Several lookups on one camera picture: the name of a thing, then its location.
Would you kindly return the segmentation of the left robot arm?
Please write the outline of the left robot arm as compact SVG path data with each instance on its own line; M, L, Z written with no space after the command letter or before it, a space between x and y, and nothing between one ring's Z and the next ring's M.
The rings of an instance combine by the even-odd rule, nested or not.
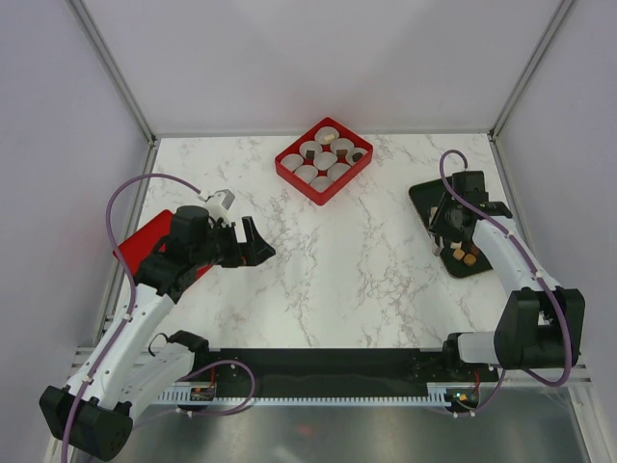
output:
M88 360L63 387L47 387L39 406L52 436L70 448L102 461L114 459L126 444L135 421L180 378L201 380L211 367L200 350L205 339L187 332L171 336L163 350L139 370L133 365L154 330L183 293L212 266L256 267L276 251L242 220L239 241L225 207L185 205L164 211L166 228L148 243L148 253L129 268L129 300Z

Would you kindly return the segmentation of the metal tongs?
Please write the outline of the metal tongs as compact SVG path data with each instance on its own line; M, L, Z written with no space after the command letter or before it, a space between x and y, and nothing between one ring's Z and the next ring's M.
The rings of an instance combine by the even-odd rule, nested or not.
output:
M432 239L432 253L438 257L443 250L443 236L447 227L446 212L448 206L448 194L443 193L439 203L436 205L437 213L434 217L430 217L429 210L429 223L428 232Z

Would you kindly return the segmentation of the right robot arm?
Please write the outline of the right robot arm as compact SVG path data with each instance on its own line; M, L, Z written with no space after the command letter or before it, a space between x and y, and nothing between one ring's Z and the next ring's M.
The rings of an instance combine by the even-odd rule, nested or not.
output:
M440 358L446 377L463 380L476 364L518 370L567 369L577 364L584 298L542 267L522 241L505 204L467 205L445 193L428 231L443 246L478 248L508 296L494 331L455 336L457 347Z

